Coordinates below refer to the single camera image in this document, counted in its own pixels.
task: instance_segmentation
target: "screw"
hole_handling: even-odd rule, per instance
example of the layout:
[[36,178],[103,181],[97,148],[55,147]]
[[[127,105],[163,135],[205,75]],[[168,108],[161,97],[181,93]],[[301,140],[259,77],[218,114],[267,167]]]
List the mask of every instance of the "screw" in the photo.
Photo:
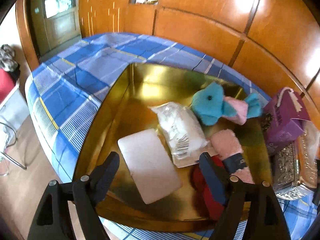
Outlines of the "screw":
[[262,182],[262,185],[265,186],[265,187],[269,187],[269,186],[270,186],[270,183],[264,180],[264,181]]
[[89,176],[88,175],[83,175],[81,178],[80,178],[81,181],[88,181],[89,180]]
[[232,182],[238,182],[238,181],[239,181],[239,179],[238,179],[237,176],[231,176],[231,177],[230,177],[230,180],[231,180]]
[[49,186],[54,186],[56,184],[57,184],[57,181],[55,179],[50,180],[50,182],[49,182]]

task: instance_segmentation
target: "purple paper bag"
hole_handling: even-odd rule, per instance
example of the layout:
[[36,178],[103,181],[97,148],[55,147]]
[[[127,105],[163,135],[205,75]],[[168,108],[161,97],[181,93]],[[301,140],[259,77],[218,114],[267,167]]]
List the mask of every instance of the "purple paper bag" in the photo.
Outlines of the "purple paper bag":
[[263,133],[269,155],[274,155],[303,133],[303,122],[310,117],[297,92],[285,87],[263,108],[272,115],[269,128]]

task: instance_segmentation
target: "ribbon handle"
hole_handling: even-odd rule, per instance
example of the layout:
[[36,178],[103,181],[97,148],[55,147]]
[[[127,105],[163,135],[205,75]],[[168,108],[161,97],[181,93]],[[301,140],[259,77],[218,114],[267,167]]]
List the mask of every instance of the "ribbon handle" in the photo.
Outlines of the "ribbon handle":
[[280,94],[279,94],[279,98],[278,98],[278,102],[277,102],[277,105],[276,105],[276,106],[279,107],[279,106],[281,105],[281,101],[282,101],[283,94],[284,94],[284,92],[287,91],[287,90],[289,90],[288,93],[289,93],[289,96],[290,96],[290,98],[291,98],[291,100],[292,100],[292,103],[293,103],[293,105],[294,105],[294,108],[296,109],[297,113],[300,112],[302,106],[299,104],[298,98],[297,98],[296,95],[294,94],[293,89],[292,89],[292,88],[289,88],[289,87],[284,87],[284,88],[281,90],[281,92],[280,92]]

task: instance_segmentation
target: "barcode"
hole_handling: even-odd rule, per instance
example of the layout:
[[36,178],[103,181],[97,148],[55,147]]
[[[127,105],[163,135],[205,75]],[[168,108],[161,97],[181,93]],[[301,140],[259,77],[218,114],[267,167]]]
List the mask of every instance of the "barcode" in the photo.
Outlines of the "barcode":
[[185,135],[178,140],[176,150],[173,152],[173,154],[178,159],[183,159],[188,155],[188,149],[189,149],[189,137],[188,135]]

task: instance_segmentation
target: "gray cloth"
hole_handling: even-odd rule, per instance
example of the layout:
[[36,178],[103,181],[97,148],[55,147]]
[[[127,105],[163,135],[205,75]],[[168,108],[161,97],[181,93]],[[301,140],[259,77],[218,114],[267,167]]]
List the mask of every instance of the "gray cloth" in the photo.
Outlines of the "gray cloth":
[[0,68],[7,72],[13,72],[18,67],[18,63],[13,59],[14,49],[8,44],[0,48]]

